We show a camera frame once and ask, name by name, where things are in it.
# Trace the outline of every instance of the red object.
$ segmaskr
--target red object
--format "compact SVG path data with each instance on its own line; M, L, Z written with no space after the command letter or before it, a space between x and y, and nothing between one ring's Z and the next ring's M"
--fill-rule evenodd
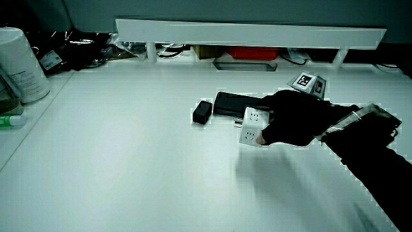
M228 46L226 52L235 59L272 61L277 57L277 48Z

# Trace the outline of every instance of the cables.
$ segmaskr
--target cables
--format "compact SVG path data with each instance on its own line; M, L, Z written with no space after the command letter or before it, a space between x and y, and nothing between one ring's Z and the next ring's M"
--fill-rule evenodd
M297 62L295 62L295 61L291 61L290 59L285 58L284 56L282 56L282 55L280 55L280 54L279 54L279 56L280 56L282 59L284 59L284 60L286 60L286 61L289 61L289 62L291 62L292 64L296 64L296 65L304 65L304 64L306 64L306 62L308 62L308 59L305 59L303 63L297 63Z
M385 68L400 68L400 67L398 67L398 66L388 66L388 65L385 65L385 64L374 64L375 66L376 65L380 65L380 66L382 66L382 67L385 67Z

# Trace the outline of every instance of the gloved hand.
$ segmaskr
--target gloved hand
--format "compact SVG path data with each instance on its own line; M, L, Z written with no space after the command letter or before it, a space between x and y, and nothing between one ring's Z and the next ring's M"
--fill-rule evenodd
M333 105L329 101L320 101L314 96L292 90L281 90L266 96L257 105L273 111L273 120L256 139L262 145L284 142L306 146L316 135L351 111L359 110L356 105Z

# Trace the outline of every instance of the power outlet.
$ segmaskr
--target power outlet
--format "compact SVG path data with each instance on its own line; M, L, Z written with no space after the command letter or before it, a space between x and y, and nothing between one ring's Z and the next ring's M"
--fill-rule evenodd
M269 112L247 107L243 116L239 143L261 147L256 138L269 125Z

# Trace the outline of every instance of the wrist strap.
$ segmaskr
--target wrist strap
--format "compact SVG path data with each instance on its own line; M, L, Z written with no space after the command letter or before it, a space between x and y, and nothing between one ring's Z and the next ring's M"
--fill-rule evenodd
M322 138L325 135L336 131L342 131L354 122L363 120L364 116L370 113L374 113L378 117L384 117L389 119L388 122L393 125L393 129L395 130L395 134L393 137L397 136L398 131L395 128L397 128L400 125L401 121L398 120L396 117L392 116L390 113L383 110L382 108L380 108L379 106L375 104L369 104L356 112L352 111L349 115L338 121L338 123L336 123L333 126L330 126L326 131L324 131L320 135L315 136L315 138L319 141L322 141Z

